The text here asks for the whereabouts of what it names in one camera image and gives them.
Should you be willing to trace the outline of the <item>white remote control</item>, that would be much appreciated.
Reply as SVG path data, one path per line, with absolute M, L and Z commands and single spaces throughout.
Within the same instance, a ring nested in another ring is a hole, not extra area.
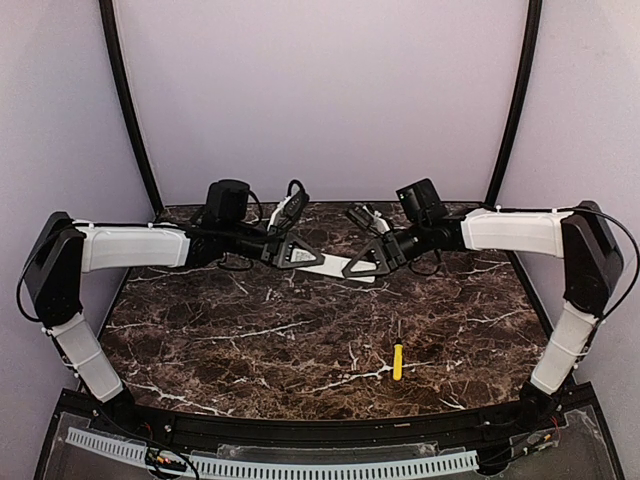
M 326 254 L 326 253 L 324 253 L 324 258 L 325 260 L 322 265 L 298 266 L 297 270 L 313 273 L 317 275 L 322 275 L 326 277 L 345 279 L 345 276 L 342 274 L 342 270 L 349 263 L 350 258 Z M 292 259 L 295 262 L 310 261 L 313 259 L 313 255 L 308 251 L 295 248 L 292 253 Z M 357 272 L 359 271 L 367 272 L 367 271 L 373 270 L 374 268 L 375 268 L 375 265 L 368 261 L 359 261 L 354 266 L 354 270 Z

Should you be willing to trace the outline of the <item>yellow handled screwdriver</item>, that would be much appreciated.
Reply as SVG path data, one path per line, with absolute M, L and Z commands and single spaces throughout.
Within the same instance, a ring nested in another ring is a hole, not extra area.
M 403 342 L 401 334 L 401 322 L 397 324 L 396 340 L 393 344 L 393 364 L 392 364 L 392 378 L 398 382 L 403 376 Z

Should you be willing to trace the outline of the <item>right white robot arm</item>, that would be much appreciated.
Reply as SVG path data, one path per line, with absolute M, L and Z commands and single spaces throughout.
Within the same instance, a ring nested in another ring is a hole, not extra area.
M 388 275 L 431 251 L 502 250 L 553 256 L 564 263 L 563 310 L 541 359 L 519 393 L 517 424 L 532 429 L 559 404 L 560 390 L 589 351 L 624 268 L 610 222 L 597 203 L 526 210 L 478 207 L 451 213 L 439 200 L 401 204 L 410 227 L 393 229 L 377 212 L 356 206 L 348 217 L 376 237 L 342 270 L 347 278 Z

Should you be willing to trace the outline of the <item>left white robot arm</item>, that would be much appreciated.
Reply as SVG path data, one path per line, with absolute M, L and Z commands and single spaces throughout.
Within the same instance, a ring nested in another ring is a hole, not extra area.
M 27 320 L 45 329 L 90 394 L 106 404 L 125 397 L 126 387 L 83 313 L 82 276 L 103 269 L 151 266 L 191 270 L 227 254 L 279 270 L 325 261 L 290 226 L 264 230 L 236 223 L 211 230 L 166 222 L 93 223 L 55 212 L 25 262 L 16 294 L 29 295 L 34 312 Z

